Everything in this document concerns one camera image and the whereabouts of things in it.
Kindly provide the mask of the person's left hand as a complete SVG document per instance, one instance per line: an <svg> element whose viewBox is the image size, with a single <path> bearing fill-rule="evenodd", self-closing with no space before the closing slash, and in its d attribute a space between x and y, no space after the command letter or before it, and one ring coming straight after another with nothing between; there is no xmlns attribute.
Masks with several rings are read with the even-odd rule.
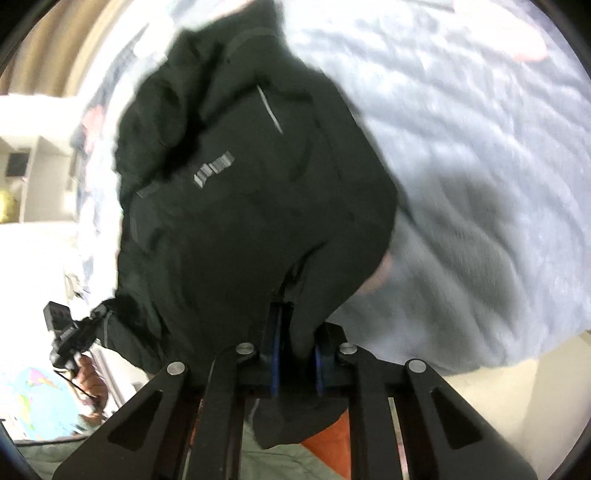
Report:
<svg viewBox="0 0 591 480"><path fill-rule="evenodd" d="M77 363L79 369L74 382L93 398L93 412L102 414L108 400L107 386L97 373L90 357L80 355Z"/></svg>

